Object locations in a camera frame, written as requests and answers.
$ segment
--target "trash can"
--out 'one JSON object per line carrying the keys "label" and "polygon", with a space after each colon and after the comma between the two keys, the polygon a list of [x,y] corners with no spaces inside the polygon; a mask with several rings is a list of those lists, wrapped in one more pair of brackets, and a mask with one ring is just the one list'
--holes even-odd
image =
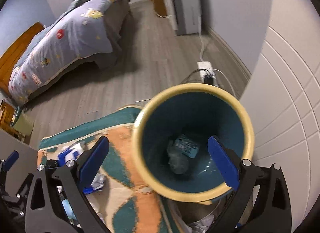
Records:
{"label": "trash can", "polygon": [[14,111],[10,126],[18,132],[30,135],[33,130],[34,120],[22,112],[22,108],[18,106]]}
{"label": "trash can", "polygon": [[[186,174],[173,173],[168,164],[168,143],[180,134],[192,134],[200,145]],[[211,204],[231,192],[209,155],[207,142],[212,135],[242,159],[252,159],[253,127],[236,98],[205,84],[166,89],[141,110],[134,123],[136,168],[142,179],[164,197]]]}

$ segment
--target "baseboard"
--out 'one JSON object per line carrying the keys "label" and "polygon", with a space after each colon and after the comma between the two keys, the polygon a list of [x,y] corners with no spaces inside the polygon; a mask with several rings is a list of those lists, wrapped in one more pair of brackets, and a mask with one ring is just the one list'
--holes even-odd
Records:
{"label": "baseboard", "polygon": [[251,73],[245,66],[245,64],[242,62],[242,60],[238,57],[238,55],[230,48],[230,46],[220,37],[218,33],[216,33],[211,27],[204,25],[205,29],[207,30],[208,34],[216,40],[231,56],[231,58],[238,64],[242,72],[245,74],[248,81],[251,78]]}
{"label": "baseboard", "polygon": [[146,2],[146,1],[149,1],[149,0],[139,0],[139,1],[135,1],[135,2],[130,1],[129,4],[130,4],[130,6],[136,6],[136,5],[139,5],[139,4]]}

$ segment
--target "wooden headboard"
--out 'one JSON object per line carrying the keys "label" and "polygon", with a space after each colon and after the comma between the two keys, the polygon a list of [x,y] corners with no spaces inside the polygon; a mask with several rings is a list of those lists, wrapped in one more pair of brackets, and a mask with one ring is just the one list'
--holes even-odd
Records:
{"label": "wooden headboard", "polygon": [[35,35],[44,28],[40,22],[28,28],[18,39],[7,49],[0,58],[0,88],[9,95],[8,85],[14,65],[25,52]]}

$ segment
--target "yellow rim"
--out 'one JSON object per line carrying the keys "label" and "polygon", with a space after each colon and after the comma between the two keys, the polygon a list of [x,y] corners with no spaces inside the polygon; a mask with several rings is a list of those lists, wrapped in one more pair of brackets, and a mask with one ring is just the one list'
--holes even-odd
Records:
{"label": "yellow rim", "polygon": [[133,134],[132,134],[132,143],[133,143],[133,160],[135,162],[136,168],[142,177],[142,179],[153,188],[154,191],[159,193],[160,195],[182,202],[203,202],[207,200],[214,199],[231,188],[228,187],[225,183],[220,184],[214,189],[199,192],[199,193],[185,193],[173,190],[168,188],[167,186],[160,183],[149,171],[143,156],[142,156],[142,134],[146,122],[148,121],[150,115],[153,111],[164,101],[169,98],[176,96],[178,94],[188,93],[188,92],[203,92],[215,95],[216,97],[224,100],[228,103],[233,110],[237,113],[242,127],[244,129],[244,152],[242,155],[242,159],[252,159],[253,148],[254,148],[254,133],[253,127],[244,107],[240,104],[240,102],[234,98],[228,92],[217,88],[215,86],[205,85],[205,84],[183,84],[168,88],[161,93],[157,94],[139,113],[134,125],[133,125]]}

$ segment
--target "metal screw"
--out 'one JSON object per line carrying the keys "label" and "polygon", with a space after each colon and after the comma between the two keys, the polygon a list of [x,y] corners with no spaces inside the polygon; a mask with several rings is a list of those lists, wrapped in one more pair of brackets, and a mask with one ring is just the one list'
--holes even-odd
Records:
{"label": "metal screw", "polygon": [[43,169],[44,169],[44,165],[43,165],[43,164],[40,164],[40,165],[38,166],[38,168],[37,168],[38,171],[41,171],[41,170],[43,170]]}
{"label": "metal screw", "polygon": [[276,169],[276,170],[280,170],[281,169],[281,166],[277,163],[273,164],[273,167]]}
{"label": "metal screw", "polygon": [[72,167],[74,164],[75,164],[75,161],[74,161],[74,160],[69,160],[69,161],[67,161],[67,163],[66,163],[66,165],[67,165],[68,167]]}
{"label": "metal screw", "polygon": [[251,165],[251,161],[248,160],[248,159],[242,160],[242,163],[243,163],[244,166],[250,166]]}

